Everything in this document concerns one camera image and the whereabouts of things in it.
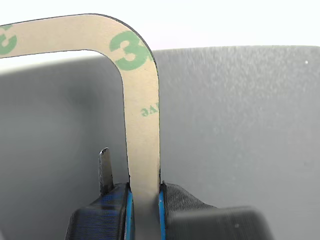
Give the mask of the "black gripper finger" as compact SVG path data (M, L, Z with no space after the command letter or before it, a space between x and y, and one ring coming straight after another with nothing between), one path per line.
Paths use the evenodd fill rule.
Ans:
M264 215L253 207L218 208L183 187L163 182L159 192L162 240L271 240Z
M98 157L99 197L72 213L66 240L134 240L134 202L130 184L113 182L109 148Z

